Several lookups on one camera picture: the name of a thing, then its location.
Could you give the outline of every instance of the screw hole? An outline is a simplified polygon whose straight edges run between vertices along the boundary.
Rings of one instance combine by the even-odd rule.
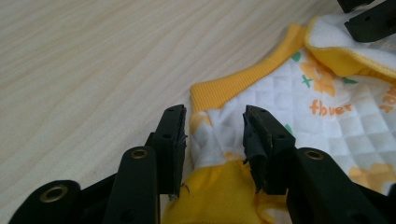
[[[308,150],[304,154],[309,159],[316,160],[316,161],[323,160],[323,158],[324,158],[324,156],[321,152],[314,151],[314,150]]]
[[[145,149],[137,149],[131,152],[131,157],[138,160],[145,158],[148,154]]]
[[[54,203],[61,200],[62,197],[66,195],[67,191],[68,188],[65,185],[52,187],[41,194],[40,201],[42,203]]]

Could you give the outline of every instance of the clothing item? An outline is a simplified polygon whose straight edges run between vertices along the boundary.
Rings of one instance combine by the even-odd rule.
[[[343,20],[339,14],[314,19],[308,29],[293,24],[261,63],[191,87],[195,170],[163,223],[290,223],[286,196],[256,194],[242,163],[246,105],[271,112],[296,147],[323,150],[353,181],[388,193],[396,182],[396,53],[379,45],[395,36],[358,44]]]

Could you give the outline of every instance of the wooden table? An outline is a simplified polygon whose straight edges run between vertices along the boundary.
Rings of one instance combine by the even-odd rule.
[[[52,180],[86,188],[114,174],[165,108],[190,114],[191,84],[333,12],[335,0],[0,1],[0,223]]]

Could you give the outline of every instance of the white quilted fabric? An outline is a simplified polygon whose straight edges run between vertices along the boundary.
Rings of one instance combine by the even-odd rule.
[[[301,49],[222,109],[201,112],[212,125],[203,123],[191,137],[195,166],[223,164],[223,155],[230,152],[244,157],[242,114],[246,105],[255,105],[285,125],[297,147],[326,151],[346,174],[375,163],[394,169],[396,109],[387,104],[391,98],[384,100],[394,87],[371,77],[341,78],[329,72]]]
[[[318,18],[311,30],[309,43],[316,48],[343,48],[352,50],[389,69],[396,70],[396,35],[372,43],[359,43],[351,37],[344,22],[362,11],[331,14]]]

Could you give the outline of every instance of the yellow ribbed trim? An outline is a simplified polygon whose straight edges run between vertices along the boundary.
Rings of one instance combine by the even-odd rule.
[[[306,28],[293,24],[278,48],[262,62],[230,76],[193,85],[191,87],[193,112],[221,108],[239,92],[272,73],[304,46],[305,32]]]
[[[310,43],[312,29],[318,18],[314,18],[309,26],[304,39],[306,48],[315,57],[337,76],[348,77],[362,75],[368,77],[381,78],[392,84],[396,84],[396,71],[378,63],[371,58],[367,58],[352,49],[339,47],[317,48]]]

